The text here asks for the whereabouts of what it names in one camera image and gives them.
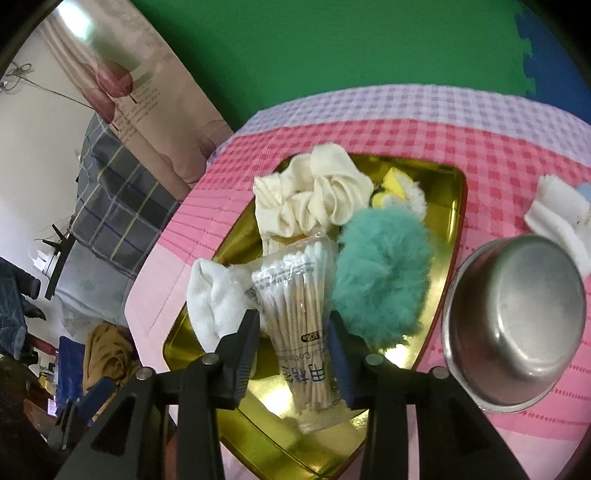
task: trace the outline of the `teal fluffy pom-pom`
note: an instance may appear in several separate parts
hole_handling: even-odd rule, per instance
[[[419,328],[432,247],[427,230],[400,207],[358,211],[339,238],[334,307],[370,348],[405,343]]]

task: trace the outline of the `cotton swab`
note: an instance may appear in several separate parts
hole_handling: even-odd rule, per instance
[[[326,250],[315,242],[252,274],[298,413],[330,406],[322,348],[326,262]]]

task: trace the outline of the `black cable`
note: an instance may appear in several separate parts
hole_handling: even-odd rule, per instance
[[[39,85],[38,83],[33,82],[32,80],[29,80],[28,78],[26,78],[25,75],[27,73],[29,73],[31,71],[31,68],[33,67],[30,63],[25,63],[23,65],[19,65],[16,62],[12,61],[11,64],[14,65],[14,68],[12,70],[7,71],[2,76],[2,82],[0,83],[0,92],[10,92],[11,90],[14,90],[22,80],[22,81],[27,82],[31,85],[34,85],[35,87],[37,87],[41,90],[44,90],[49,93],[53,93],[54,95],[60,96],[62,98],[66,98],[68,100],[71,100],[72,102],[78,103],[78,105],[82,105],[82,106],[85,106],[86,108],[90,108],[91,110],[93,109],[91,106],[86,105],[85,103],[79,102],[78,100],[75,100],[71,97],[68,97],[67,95],[64,95],[63,93],[56,92],[55,90],[51,90],[49,88],[45,88],[44,86]]]

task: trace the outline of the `metal screw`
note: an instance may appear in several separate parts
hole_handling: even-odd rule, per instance
[[[220,358],[216,353],[206,353],[201,357],[203,365],[215,365],[219,360]]]
[[[449,377],[449,370],[445,367],[434,367],[431,374],[438,380],[445,380]]]
[[[365,363],[368,365],[372,365],[373,367],[380,365],[384,361],[383,355],[378,355],[377,353],[370,353],[368,356],[365,357]]]
[[[147,380],[152,376],[153,373],[154,370],[152,370],[151,368],[142,367],[135,373],[135,378],[137,378],[138,380]]]

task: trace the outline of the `cotton swab package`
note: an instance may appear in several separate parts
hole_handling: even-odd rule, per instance
[[[248,269],[257,308],[265,316],[295,411],[320,412],[336,405],[324,321],[324,297],[335,272],[332,241],[323,234],[300,240],[275,254],[234,269]]]

